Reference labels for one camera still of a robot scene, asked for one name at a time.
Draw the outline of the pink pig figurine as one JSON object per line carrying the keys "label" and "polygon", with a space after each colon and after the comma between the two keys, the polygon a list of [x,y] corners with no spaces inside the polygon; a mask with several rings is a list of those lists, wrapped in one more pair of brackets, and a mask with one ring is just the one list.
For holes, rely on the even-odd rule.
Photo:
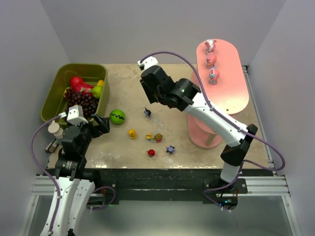
{"label": "pink pig figurine", "polygon": [[210,53],[207,55],[206,58],[206,66],[211,69],[215,67],[215,63],[217,61],[217,56],[214,53]]}

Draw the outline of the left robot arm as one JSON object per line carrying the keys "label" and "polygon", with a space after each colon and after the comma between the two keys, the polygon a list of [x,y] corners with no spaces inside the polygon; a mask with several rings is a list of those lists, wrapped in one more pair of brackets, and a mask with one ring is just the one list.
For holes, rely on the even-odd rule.
{"label": "left robot arm", "polygon": [[84,122],[77,117],[76,123],[65,130],[54,121],[48,127],[62,148],[52,174],[55,189],[41,232],[43,236],[75,235],[88,200],[100,180],[98,171],[85,169],[85,155],[93,138],[109,133],[110,118],[93,114],[91,121]]}

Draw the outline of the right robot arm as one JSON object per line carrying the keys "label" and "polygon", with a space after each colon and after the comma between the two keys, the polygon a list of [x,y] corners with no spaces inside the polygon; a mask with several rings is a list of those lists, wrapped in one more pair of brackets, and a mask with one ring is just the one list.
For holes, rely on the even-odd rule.
{"label": "right robot arm", "polygon": [[140,83],[150,103],[186,112],[211,128],[226,142],[221,153],[224,161],[221,179],[231,183],[240,171],[257,127],[245,125],[220,111],[205,99],[201,89],[192,81],[181,78],[174,82],[158,65],[141,65]]}

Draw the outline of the red white figurine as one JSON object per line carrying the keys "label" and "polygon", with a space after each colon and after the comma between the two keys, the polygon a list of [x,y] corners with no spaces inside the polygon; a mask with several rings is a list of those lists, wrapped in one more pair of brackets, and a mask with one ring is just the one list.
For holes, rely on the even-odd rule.
{"label": "red white figurine", "polygon": [[213,39],[207,39],[204,44],[206,46],[205,54],[211,54],[215,51],[216,48],[216,40]]}

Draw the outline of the pink figurine with blue glasses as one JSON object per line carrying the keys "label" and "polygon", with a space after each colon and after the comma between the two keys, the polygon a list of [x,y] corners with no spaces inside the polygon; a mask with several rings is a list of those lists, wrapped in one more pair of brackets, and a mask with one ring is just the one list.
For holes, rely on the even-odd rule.
{"label": "pink figurine with blue glasses", "polygon": [[209,83],[212,85],[216,85],[219,77],[220,72],[215,67],[212,67],[209,71]]}

